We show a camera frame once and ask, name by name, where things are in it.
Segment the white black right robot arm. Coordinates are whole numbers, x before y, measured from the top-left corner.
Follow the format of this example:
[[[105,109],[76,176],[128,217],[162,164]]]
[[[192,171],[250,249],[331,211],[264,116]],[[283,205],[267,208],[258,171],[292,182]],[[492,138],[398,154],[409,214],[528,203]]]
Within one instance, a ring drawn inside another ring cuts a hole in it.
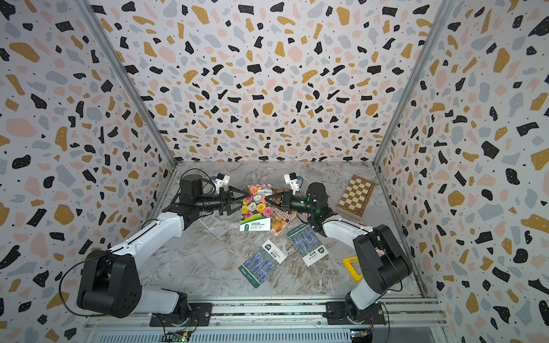
[[[305,196],[286,191],[268,195],[265,200],[283,212],[306,214],[307,224],[315,232],[355,249],[363,279],[345,296],[344,309],[328,312],[325,317],[361,324],[370,318],[370,307],[410,276],[413,267],[388,226],[364,227],[345,220],[330,208],[328,198],[324,184],[314,182]]]

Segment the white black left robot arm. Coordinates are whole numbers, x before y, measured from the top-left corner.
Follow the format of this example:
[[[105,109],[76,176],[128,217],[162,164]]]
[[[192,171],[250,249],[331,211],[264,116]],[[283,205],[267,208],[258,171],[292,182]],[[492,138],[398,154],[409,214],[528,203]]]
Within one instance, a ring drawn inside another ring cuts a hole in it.
[[[187,295],[143,287],[140,269],[160,247],[180,237],[201,217],[238,211],[247,193],[230,186],[229,180],[224,174],[212,179],[199,174],[182,176],[177,194],[157,218],[110,250],[91,252],[83,263],[78,308],[116,318],[151,313],[161,322],[173,320],[180,325],[187,321],[191,317]]]

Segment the sunflower seed packet pink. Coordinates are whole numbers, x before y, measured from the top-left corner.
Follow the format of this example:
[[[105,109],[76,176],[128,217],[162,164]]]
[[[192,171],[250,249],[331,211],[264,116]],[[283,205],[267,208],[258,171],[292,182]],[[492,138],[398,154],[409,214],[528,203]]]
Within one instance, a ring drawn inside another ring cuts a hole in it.
[[[278,209],[274,209],[270,215],[271,219],[271,233],[275,236],[279,235],[287,225],[296,218],[295,212],[282,212]]]

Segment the lavender seed packet right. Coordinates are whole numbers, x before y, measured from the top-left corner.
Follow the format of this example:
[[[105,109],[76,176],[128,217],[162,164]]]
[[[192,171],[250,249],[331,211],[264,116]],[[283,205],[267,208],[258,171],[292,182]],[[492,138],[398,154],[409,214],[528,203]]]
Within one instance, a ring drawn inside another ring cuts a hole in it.
[[[291,243],[299,252],[307,267],[329,254],[329,251],[317,237],[315,231],[309,224],[301,224],[287,233]]]

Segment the lavender seed packet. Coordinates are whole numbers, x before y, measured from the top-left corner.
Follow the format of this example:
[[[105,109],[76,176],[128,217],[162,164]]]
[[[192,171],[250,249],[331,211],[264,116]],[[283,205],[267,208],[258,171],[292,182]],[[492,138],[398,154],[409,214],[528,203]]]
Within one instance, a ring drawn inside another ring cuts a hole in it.
[[[287,255],[279,247],[267,240],[238,270],[254,288],[258,288],[286,258]]]
[[[291,243],[299,252],[307,267],[329,254],[329,251],[317,237],[315,231],[309,224],[301,224],[287,233]]]

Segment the lavender seed packet left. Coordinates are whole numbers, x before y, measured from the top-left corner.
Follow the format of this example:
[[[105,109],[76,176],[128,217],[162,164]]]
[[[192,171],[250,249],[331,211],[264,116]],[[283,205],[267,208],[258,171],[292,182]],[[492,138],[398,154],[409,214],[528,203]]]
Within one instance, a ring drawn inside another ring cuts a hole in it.
[[[258,288],[286,258],[287,255],[279,247],[267,240],[238,270],[254,288]]]

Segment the wooden chessboard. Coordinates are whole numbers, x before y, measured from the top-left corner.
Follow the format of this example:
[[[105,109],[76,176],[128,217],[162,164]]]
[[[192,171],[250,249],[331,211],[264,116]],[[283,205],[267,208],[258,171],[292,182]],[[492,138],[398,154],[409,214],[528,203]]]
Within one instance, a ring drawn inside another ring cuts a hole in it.
[[[376,183],[373,181],[354,174],[337,204],[338,210],[360,220],[365,213],[375,186]]]

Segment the yellow plastic frame tool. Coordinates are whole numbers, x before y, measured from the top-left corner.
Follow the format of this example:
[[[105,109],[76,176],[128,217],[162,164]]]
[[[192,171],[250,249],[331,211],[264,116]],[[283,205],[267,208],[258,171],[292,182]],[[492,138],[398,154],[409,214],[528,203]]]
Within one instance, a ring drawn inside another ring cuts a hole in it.
[[[355,283],[359,283],[363,279],[358,257],[345,258],[342,263]]]

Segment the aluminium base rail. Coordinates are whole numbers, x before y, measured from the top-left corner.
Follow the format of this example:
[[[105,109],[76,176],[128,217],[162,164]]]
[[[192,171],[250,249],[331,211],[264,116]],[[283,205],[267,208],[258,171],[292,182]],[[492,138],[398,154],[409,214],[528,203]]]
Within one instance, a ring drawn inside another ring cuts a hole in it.
[[[210,297],[190,300],[191,317],[176,326],[157,316],[91,319],[84,342],[452,342],[437,300],[388,294],[366,320],[327,318],[336,296]]]

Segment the left aluminium corner post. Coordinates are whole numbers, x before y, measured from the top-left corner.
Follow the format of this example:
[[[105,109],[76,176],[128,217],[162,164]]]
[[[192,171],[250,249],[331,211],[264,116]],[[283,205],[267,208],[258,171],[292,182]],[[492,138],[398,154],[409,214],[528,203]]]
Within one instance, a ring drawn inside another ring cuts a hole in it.
[[[93,35],[96,43],[102,50],[104,57],[110,63],[112,71],[116,75],[117,79],[120,81],[124,91],[126,91],[131,103],[137,108],[138,113],[140,114],[144,123],[147,125],[149,133],[153,137],[154,141],[156,141],[159,150],[164,155],[164,158],[170,166],[170,169],[174,169],[177,166],[177,161],[172,156],[172,153],[167,146],[166,141],[164,141],[160,130],[155,124],[153,118],[151,117],[148,108],[146,107],[144,101],[142,100],[134,84],[132,83],[132,80],[127,74],[126,69],[124,68],[124,64],[118,58],[111,41],[104,32],[100,21],[94,14],[92,6],[88,1],[73,1],[73,4],[75,5],[80,17],[83,19],[84,23],[91,31],[91,34]]]

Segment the aluminium corner post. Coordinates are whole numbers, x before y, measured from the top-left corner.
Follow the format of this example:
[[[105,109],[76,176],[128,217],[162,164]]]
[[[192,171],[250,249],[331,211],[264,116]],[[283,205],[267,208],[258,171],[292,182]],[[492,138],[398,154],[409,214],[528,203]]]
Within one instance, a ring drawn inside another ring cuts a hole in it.
[[[154,141],[156,141],[159,150],[164,155],[164,158],[170,166],[170,169],[174,169],[177,166],[177,161],[172,156],[172,153],[167,146],[166,141],[164,141],[160,130],[155,124],[153,118],[151,117],[148,108],[146,107],[144,101],[142,100],[134,84],[132,83],[132,80],[127,74],[126,69],[124,68],[124,64],[118,58],[111,41],[104,32],[100,21],[94,14],[92,6],[88,1],[73,1],[73,4],[75,5],[80,17],[83,19],[84,23],[91,31],[91,34],[93,35],[96,43],[102,50],[104,57],[110,63],[112,71],[116,75],[117,79],[120,81],[124,91],[126,91],[131,103],[137,108],[138,113],[140,114],[144,123],[147,125],[149,133],[153,137]]]
[[[455,1],[444,0],[441,2],[440,8],[437,11],[435,20],[433,22],[433,27],[431,28],[426,40],[424,47],[414,65],[410,78],[407,81],[407,84],[404,88],[403,95],[398,102],[398,105],[395,110],[393,118],[390,120],[387,125],[387,130],[383,137],[383,140],[380,144],[380,147],[377,151],[377,154],[373,160],[373,166],[377,167],[381,164],[383,159],[383,154],[388,150],[390,145],[391,137],[397,129],[399,121],[402,119],[405,110],[407,109],[411,97],[419,83],[423,72],[426,68],[427,63],[429,62],[430,56],[437,44],[438,37],[440,36],[441,31],[443,30],[444,24],[446,23],[450,13],[452,11]]]

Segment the right aluminium corner post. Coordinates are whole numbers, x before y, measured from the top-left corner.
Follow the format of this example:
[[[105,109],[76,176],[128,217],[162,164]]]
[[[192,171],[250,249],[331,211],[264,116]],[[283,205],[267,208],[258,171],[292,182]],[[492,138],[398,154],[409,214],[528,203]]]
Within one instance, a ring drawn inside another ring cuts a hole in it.
[[[405,110],[407,109],[411,97],[419,83],[423,72],[426,68],[427,63],[429,62],[430,56],[437,44],[438,37],[440,36],[441,31],[443,30],[444,24],[446,23],[450,13],[452,11],[455,1],[444,0],[441,2],[440,8],[437,11],[435,20],[433,22],[433,27],[431,28],[426,40],[424,47],[414,65],[410,78],[407,81],[407,84],[404,88],[403,95],[398,102],[398,105],[395,110],[393,118],[390,120],[387,125],[387,130],[383,137],[383,140],[380,144],[380,147],[377,151],[377,154],[373,160],[373,166],[377,167],[381,164],[383,159],[383,154],[388,150],[390,145],[391,137],[397,129],[399,121],[402,119]]]

